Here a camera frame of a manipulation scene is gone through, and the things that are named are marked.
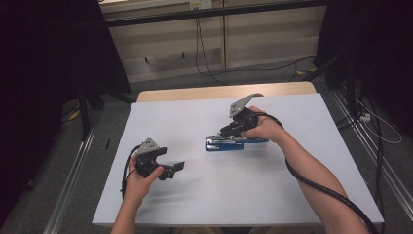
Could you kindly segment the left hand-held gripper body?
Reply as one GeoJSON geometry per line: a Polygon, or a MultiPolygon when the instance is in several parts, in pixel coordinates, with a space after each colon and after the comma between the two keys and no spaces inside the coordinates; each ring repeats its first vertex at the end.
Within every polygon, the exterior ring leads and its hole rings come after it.
{"type": "Polygon", "coordinates": [[[144,140],[134,151],[137,156],[134,163],[137,172],[143,177],[150,176],[161,166],[157,158],[166,154],[167,150],[166,147],[160,147],[151,137],[144,140]]]}

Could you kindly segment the black horizontal metal bar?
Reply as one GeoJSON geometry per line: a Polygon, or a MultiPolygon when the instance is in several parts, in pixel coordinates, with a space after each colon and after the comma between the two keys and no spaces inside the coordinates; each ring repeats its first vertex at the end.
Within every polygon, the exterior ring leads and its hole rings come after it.
{"type": "Polygon", "coordinates": [[[326,6],[328,0],[287,0],[274,3],[242,5],[235,7],[212,8],[206,10],[192,10],[177,13],[165,13],[153,16],[127,17],[119,19],[108,19],[106,27],[129,26],[136,24],[147,24],[174,20],[191,20],[211,17],[252,14],[270,11],[282,11],[291,9],[312,8],[326,6]]]}

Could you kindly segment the person's left hand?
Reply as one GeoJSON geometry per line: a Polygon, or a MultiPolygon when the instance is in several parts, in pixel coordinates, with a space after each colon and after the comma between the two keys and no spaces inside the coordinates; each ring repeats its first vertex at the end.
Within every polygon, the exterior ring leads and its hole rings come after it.
{"type": "Polygon", "coordinates": [[[136,168],[135,161],[137,157],[132,156],[129,161],[129,172],[127,175],[127,186],[124,195],[124,203],[127,208],[137,210],[144,197],[148,194],[151,184],[162,174],[163,167],[156,168],[149,176],[141,176],[136,168]]]}

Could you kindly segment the blue stapler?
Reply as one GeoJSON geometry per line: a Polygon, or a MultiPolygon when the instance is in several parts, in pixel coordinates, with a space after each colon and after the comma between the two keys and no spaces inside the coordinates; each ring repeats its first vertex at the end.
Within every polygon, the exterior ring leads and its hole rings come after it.
{"type": "Polygon", "coordinates": [[[234,137],[234,136],[208,136],[206,138],[206,151],[231,151],[243,150],[247,143],[265,143],[267,139],[261,137],[234,137]]]}

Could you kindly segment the black curtain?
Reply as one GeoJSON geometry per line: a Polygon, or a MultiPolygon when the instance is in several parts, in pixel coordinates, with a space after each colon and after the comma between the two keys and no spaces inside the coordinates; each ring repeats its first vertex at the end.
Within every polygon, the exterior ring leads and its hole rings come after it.
{"type": "Polygon", "coordinates": [[[345,53],[355,78],[413,137],[413,0],[328,0],[314,65],[345,53]]]}
{"type": "Polygon", "coordinates": [[[0,227],[53,144],[63,105],[130,84],[100,0],[0,0],[0,227]]]}

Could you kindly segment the white table sheet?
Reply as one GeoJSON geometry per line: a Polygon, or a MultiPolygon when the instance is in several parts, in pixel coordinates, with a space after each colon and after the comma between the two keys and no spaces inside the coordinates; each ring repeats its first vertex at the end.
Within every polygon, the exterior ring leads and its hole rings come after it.
{"type": "MultiPolygon", "coordinates": [[[[372,222],[382,222],[321,95],[255,97],[251,102],[278,118],[305,149],[324,163],[372,222]]],[[[120,189],[127,158],[147,138],[168,150],[159,157],[159,163],[181,162],[184,168],[172,179],[153,183],[138,210],[139,225],[319,223],[277,145],[253,143],[242,150],[206,151],[206,138],[229,124],[230,104],[228,98],[133,104],[93,223],[114,223],[122,203],[120,189]]]]}

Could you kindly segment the white wall power socket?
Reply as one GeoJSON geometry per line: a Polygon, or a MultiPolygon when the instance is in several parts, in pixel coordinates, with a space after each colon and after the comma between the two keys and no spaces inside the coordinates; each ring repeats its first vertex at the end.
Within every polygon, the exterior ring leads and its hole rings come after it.
{"type": "Polygon", "coordinates": [[[191,0],[189,2],[189,7],[191,10],[204,10],[212,8],[211,0],[191,0]]]}

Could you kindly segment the aluminium floor rail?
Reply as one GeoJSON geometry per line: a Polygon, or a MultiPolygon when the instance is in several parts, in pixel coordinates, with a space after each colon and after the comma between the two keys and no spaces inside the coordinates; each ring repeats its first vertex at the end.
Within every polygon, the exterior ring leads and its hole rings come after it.
{"type": "Polygon", "coordinates": [[[78,182],[80,173],[83,169],[84,162],[88,156],[90,147],[94,140],[95,127],[85,135],[81,146],[77,152],[74,163],[71,167],[69,175],[63,185],[60,195],[57,199],[56,205],[50,215],[43,234],[58,234],[59,229],[63,223],[67,209],[70,205],[76,184],[78,182]]]}
{"type": "Polygon", "coordinates": [[[413,176],[410,179],[412,186],[403,179],[413,173],[413,161],[404,162],[402,153],[397,153],[409,146],[409,138],[403,136],[396,126],[386,119],[385,114],[374,106],[369,97],[355,97],[357,113],[353,114],[348,109],[343,91],[333,91],[332,96],[345,116],[340,123],[346,122],[346,125],[340,126],[339,130],[352,130],[374,164],[371,185],[373,198],[379,208],[382,212],[385,210],[383,186],[386,185],[406,215],[413,220],[413,176]],[[368,123],[361,122],[361,113],[369,113],[371,120],[368,123]]]}

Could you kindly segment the person's right hand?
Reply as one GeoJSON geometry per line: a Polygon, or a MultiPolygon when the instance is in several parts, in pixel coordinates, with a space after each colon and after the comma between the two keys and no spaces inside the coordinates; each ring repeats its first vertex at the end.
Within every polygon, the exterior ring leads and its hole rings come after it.
{"type": "Polygon", "coordinates": [[[251,106],[249,108],[258,113],[258,123],[255,128],[242,132],[243,137],[261,137],[274,143],[279,143],[286,136],[286,130],[273,120],[265,111],[251,106]]]}

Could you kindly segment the wooden table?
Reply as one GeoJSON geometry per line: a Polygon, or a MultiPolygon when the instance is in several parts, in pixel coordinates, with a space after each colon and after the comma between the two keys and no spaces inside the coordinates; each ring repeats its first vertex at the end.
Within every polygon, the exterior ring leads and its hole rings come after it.
{"type": "Polygon", "coordinates": [[[250,94],[262,94],[264,97],[315,94],[316,88],[311,82],[282,82],[268,84],[250,84],[219,87],[201,87],[141,92],[137,102],[194,100],[212,98],[243,98],[250,94]]]}

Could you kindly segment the black tripod stand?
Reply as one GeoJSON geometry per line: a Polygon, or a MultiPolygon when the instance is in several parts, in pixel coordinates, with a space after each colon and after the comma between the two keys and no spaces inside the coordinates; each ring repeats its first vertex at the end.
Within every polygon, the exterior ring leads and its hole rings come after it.
{"type": "Polygon", "coordinates": [[[100,96],[101,94],[110,95],[125,103],[134,103],[133,98],[127,97],[97,82],[90,81],[82,84],[78,92],[79,110],[83,129],[82,141],[85,141],[92,131],[88,106],[90,106],[92,110],[101,110],[104,107],[104,101],[100,96]]]}
{"type": "Polygon", "coordinates": [[[333,56],[326,63],[316,69],[315,72],[307,75],[304,81],[312,82],[321,74],[325,76],[325,84],[328,89],[338,89],[343,87],[346,91],[346,101],[351,113],[356,114],[356,78],[354,66],[349,61],[345,53],[339,53],[333,56]]]}

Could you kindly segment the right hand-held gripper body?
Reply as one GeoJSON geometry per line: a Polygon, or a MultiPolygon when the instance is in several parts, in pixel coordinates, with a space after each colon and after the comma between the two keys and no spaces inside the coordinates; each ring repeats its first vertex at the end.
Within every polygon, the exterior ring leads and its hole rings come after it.
{"type": "Polygon", "coordinates": [[[230,105],[229,117],[233,119],[233,122],[229,127],[232,133],[241,133],[257,125],[258,117],[246,107],[254,97],[262,97],[262,94],[255,93],[248,95],[230,105]]]}

